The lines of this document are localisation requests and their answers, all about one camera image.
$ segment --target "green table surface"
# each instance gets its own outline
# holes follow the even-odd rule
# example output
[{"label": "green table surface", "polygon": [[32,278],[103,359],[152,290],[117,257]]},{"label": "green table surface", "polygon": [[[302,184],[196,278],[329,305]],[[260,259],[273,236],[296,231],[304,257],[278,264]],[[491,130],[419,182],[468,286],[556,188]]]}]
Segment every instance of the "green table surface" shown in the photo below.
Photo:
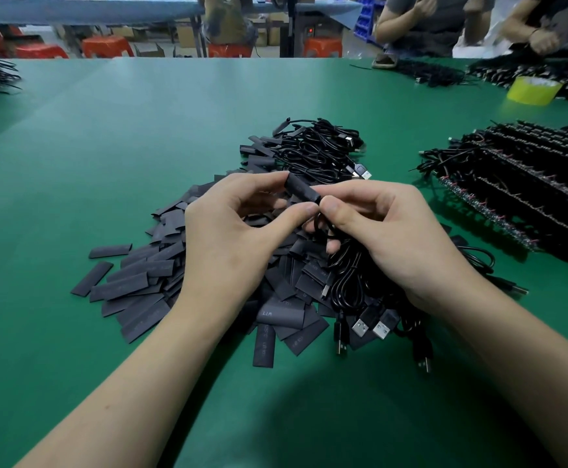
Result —
[{"label": "green table surface", "polygon": [[[286,117],[358,129],[374,179],[417,183],[442,222],[497,256],[521,303],[568,338],[568,263],[523,253],[419,183],[418,151],[491,120],[568,124],[568,102],[507,101],[489,84],[431,89],[346,59],[22,61],[0,95],[0,467],[23,456],[136,347],[69,291],[94,246],[145,244],[149,214],[239,164]],[[370,60],[355,61],[368,66]],[[550,457],[439,324],[432,377],[396,337],[344,359],[331,331],[273,370],[254,336],[219,346],[163,465],[546,466]]]}]

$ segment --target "hand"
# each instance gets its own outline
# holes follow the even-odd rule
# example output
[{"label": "hand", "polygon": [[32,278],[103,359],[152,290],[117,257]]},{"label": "hand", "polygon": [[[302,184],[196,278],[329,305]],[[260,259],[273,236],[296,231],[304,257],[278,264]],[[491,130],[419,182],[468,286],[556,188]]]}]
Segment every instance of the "hand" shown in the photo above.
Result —
[{"label": "hand", "polygon": [[[442,295],[482,279],[453,245],[417,188],[350,180],[314,189],[323,196],[322,214],[366,246],[378,267],[405,289],[418,308],[435,313]],[[313,224],[306,229],[313,231]],[[327,252],[334,253],[339,246],[331,240]]]},{"label": "hand", "polygon": [[547,55],[559,50],[561,40],[554,31],[536,29],[529,36],[529,44],[536,54]]},{"label": "hand", "polygon": [[231,319],[256,289],[273,251],[293,230],[318,213],[315,203],[298,203],[262,228],[241,217],[284,208],[288,172],[232,174],[186,209],[186,274],[181,296],[214,299]]},{"label": "hand", "polygon": [[485,0],[468,0],[464,5],[464,13],[467,15],[474,15],[483,13]]},{"label": "hand", "polygon": [[414,3],[414,13],[419,20],[429,18],[436,12],[437,0],[416,0]]}]

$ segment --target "tape roll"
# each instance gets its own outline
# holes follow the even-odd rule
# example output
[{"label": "tape roll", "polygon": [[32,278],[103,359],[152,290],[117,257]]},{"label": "tape roll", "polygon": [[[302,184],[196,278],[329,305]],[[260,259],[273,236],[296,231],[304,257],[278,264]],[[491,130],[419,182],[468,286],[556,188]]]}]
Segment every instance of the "tape roll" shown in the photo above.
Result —
[{"label": "tape roll", "polygon": [[563,84],[541,77],[518,77],[509,89],[509,100],[544,107],[548,105],[561,90]]}]

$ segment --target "person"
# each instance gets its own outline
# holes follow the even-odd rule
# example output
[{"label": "person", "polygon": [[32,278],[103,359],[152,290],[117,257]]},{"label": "person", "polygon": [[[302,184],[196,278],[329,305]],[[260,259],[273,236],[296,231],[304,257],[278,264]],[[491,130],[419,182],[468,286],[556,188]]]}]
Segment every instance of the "person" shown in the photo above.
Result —
[{"label": "person", "polygon": [[253,0],[198,0],[205,14],[202,34],[210,44],[243,44],[254,47],[258,30],[243,17],[242,9]]},{"label": "person", "polygon": [[568,57],[568,0],[521,0],[503,23],[501,34],[541,56]]},{"label": "person", "polygon": [[[274,194],[287,177],[232,174],[188,206],[186,274],[173,309],[17,467],[156,464],[210,354],[260,283],[272,252],[319,212],[315,203],[298,203],[265,227],[241,220],[284,208],[286,201]],[[323,196],[320,211],[364,244],[414,305],[468,342],[557,462],[568,466],[568,340],[481,277],[416,188],[351,180],[315,190]],[[327,251],[338,247],[330,241]]]},{"label": "person", "polygon": [[375,39],[387,52],[451,57],[464,31],[471,46],[490,29],[494,0],[386,0]]}]

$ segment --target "left hand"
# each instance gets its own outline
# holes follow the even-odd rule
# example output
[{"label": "left hand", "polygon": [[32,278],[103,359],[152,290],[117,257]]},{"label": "left hand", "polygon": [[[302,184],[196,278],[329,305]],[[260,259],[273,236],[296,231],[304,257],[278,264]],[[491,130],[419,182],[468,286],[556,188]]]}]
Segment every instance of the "left hand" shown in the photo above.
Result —
[{"label": "left hand", "polygon": [[485,0],[468,0],[464,5],[464,13],[467,15],[474,15],[483,13]]},{"label": "left hand", "polygon": [[257,288],[273,251],[319,207],[292,205],[261,228],[242,217],[284,208],[273,194],[284,190],[288,172],[238,173],[219,181],[186,209],[186,273],[180,297],[214,300],[231,319]]}]

